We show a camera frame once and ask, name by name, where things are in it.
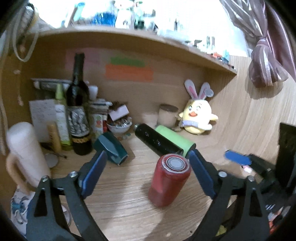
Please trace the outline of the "fruit-print carton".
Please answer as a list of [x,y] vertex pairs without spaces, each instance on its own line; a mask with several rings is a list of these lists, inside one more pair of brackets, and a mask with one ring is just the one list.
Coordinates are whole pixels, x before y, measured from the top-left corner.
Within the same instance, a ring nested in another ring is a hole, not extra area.
[[92,114],[91,115],[91,127],[93,133],[93,140],[95,141],[100,135],[103,134],[103,121],[104,115],[103,114]]

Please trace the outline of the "purple tied curtain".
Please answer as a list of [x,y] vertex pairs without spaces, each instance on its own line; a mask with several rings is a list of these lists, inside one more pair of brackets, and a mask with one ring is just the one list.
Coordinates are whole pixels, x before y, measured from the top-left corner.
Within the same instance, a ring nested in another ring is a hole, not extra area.
[[257,88],[295,79],[295,53],[288,31],[267,1],[221,1],[251,51],[249,78]]

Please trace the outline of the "green paper note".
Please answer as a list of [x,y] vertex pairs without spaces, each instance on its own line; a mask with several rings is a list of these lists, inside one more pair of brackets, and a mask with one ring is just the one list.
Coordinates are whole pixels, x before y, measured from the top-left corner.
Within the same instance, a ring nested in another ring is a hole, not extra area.
[[113,65],[126,65],[132,67],[145,67],[145,62],[138,59],[132,59],[127,57],[111,57],[110,58],[111,64]]

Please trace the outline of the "small white card box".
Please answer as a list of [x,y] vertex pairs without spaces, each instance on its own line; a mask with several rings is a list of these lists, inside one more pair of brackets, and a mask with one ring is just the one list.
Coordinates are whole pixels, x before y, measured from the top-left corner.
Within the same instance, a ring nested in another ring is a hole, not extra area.
[[125,104],[120,105],[115,109],[110,109],[108,113],[108,117],[111,121],[119,120],[120,118],[129,115],[130,112]]

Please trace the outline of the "teal hexagonal cup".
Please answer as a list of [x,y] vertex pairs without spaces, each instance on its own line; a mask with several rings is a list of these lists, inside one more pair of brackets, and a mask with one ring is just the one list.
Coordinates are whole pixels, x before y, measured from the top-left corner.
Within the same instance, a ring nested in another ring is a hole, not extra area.
[[106,151],[108,161],[118,166],[128,157],[127,151],[112,132],[105,132],[100,135],[94,142],[93,148],[96,151]]

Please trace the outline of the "green thermos tumbler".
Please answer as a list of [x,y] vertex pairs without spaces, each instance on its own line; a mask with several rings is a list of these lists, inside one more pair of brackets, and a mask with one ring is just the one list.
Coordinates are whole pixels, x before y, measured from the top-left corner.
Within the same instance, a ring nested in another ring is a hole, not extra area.
[[192,151],[196,149],[196,144],[187,138],[182,137],[180,134],[177,132],[174,132],[173,130],[159,125],[155,128],[155,131],[170,140],[172,143],[177,145],[179,148],[183,150],[183,156],[186,157],[187,153],[189,151]]

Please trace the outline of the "white paper sheet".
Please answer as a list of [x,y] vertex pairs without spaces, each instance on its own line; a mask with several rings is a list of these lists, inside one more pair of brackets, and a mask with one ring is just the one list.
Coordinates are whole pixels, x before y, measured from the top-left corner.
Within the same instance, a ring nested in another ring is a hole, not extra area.
[[38,141],[49,143],[47,124],[56,121],[55,99],[29,101],[29,107]]

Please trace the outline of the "cream tall handled mug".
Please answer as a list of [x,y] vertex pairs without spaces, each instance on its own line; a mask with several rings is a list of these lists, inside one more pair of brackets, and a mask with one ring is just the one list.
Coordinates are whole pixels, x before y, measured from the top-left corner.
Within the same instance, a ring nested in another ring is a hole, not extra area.
[[29,195],[29,185],[36,188],[43,176],[51,177],[33,125],[28,122],[13,125],[6,134],[6,143],[10,149],[6,170],[19,189]]

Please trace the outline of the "dark wine bottle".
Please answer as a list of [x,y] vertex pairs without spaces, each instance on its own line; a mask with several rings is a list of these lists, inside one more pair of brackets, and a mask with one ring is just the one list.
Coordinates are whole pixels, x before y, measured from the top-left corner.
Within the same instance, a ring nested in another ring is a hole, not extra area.
[[74,152],[80,156],[92,151],[91,132],[86,111],[89,88],[83,81],[84,59],[84,53],[75,54],[72,83],[66,91],[72,146]]

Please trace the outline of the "white bowl of pebbles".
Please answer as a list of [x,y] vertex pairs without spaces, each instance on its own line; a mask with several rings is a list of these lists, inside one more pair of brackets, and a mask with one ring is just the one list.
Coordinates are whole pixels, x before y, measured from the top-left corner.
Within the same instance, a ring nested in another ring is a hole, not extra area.
[[132,118],[130,116],[122,117],[116,121],[107,121],[107,128],[115,135],[126,133],[131,126]]

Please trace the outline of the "green tube bottle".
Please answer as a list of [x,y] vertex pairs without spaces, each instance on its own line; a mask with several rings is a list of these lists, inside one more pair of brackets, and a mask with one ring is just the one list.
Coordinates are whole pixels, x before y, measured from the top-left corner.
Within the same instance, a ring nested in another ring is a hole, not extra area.
[[63,85],[57,84],[55,92],[55,112],[56,124],[62,145],[62,149],[69,151],[72,149],[71,135],[68,128],[67,105],[64,98]]

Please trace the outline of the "wooden shelf board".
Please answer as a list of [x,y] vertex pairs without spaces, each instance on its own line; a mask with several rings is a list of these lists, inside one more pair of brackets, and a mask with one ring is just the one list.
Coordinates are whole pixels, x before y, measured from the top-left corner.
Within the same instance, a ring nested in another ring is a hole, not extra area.
[[59,47],[69,48],[99,47],[132,51],[237,74],[237,71],[231,66],[197,48],[143,30],[126,30],[104,26],[59,28],[41,31],[38,43],[56,44]]

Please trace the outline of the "yellow bunny-eared chick plush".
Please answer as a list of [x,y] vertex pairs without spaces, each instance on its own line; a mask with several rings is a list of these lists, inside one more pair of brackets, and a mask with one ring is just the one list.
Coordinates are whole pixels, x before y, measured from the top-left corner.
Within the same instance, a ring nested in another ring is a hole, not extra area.
[[184,86],[191,99],[187,102],[184,110],[179,113],[179,128],[184,128],[187,132],[200,135],[206,131],[212,130],[210,121],[217,121],[218,116],[212,113],[212,109],[207,97],[213,97],[214,92],[208,82],[201,86],[199,94],[196,92],[192,80],[187,79]]

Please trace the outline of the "stack of papers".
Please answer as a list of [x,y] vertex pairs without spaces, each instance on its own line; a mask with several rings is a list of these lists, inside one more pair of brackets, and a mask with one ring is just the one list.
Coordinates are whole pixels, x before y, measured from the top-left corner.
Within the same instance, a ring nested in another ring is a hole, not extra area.
[[108,113],[109,108],[113,106],[113,103],[106,101],[105,99],[97,99],[95,101],[88,102],[88,108],[90,113]]

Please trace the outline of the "red thermos cup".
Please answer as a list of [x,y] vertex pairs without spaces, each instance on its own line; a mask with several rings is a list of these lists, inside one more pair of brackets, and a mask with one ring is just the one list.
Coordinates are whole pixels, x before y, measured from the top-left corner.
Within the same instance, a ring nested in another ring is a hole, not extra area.
[[166,154],[159,158],[154,170],[149,200],[165,207],[176,199],[191,174],[189,161],[181,155]]

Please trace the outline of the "black thermos tumbler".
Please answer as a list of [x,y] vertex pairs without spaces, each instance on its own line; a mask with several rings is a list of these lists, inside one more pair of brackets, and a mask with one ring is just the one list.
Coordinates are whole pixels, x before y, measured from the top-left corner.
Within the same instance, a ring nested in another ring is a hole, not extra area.
[[134,133],[137,138],[159,156],[166,154],[182,155],[184,152],[183,149],[145,123],[137,123],[134,126]]

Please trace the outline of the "orange paper note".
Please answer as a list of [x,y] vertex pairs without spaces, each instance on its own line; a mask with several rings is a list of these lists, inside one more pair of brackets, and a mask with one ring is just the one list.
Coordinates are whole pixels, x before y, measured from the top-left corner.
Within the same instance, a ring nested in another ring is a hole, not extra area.
[[107,64],[105,66],[105,76],[109,80],[152,82],[153,75],[153,70],[146,67],[113,64]]

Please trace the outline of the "beige enamel mug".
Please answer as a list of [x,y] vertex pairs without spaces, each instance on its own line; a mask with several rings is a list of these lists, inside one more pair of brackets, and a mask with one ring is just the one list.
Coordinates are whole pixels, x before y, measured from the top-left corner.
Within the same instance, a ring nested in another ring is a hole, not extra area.
[[157,125],[173,128],[177,121],[178,111],[179,109],[176,106],[161,104],[159,106]]

